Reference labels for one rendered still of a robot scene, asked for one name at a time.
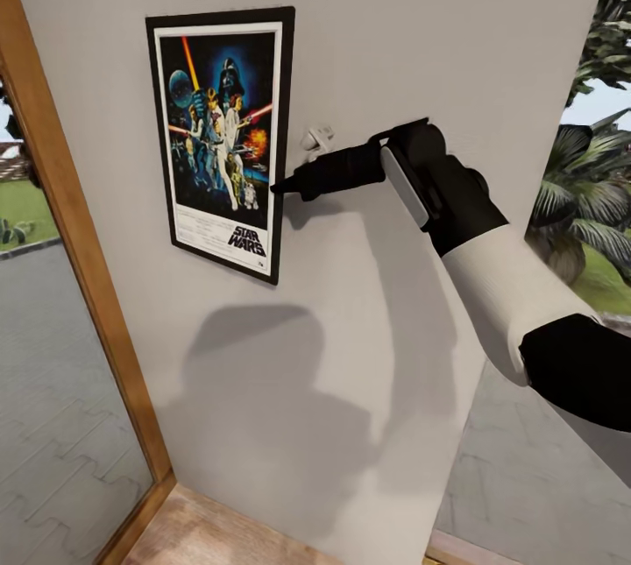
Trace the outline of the poster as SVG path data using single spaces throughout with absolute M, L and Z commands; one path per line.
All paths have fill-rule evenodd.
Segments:
M 147 17 L 171 245 L 277 286 L 296 8 Z

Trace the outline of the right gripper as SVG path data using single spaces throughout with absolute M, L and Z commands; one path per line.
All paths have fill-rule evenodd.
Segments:
M 314 201 L 321 194 L 358 187 L 351 178 L 350 148 L 318 156 L 312 163 L 294 169 L 294 176 L 271 185 L 274 193 L 300 193 L 303 201 Z

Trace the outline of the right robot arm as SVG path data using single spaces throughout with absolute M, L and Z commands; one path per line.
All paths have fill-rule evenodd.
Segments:
M 272 192 L 308 202 L 388 177 L 505 379 L 535 389 L 631 489 L 631 338 L 606 328 L 536 256 L 428 117 L 336 152 L 334 136 L 328 123 L 310 127 L 300 142 L 309 163 Z

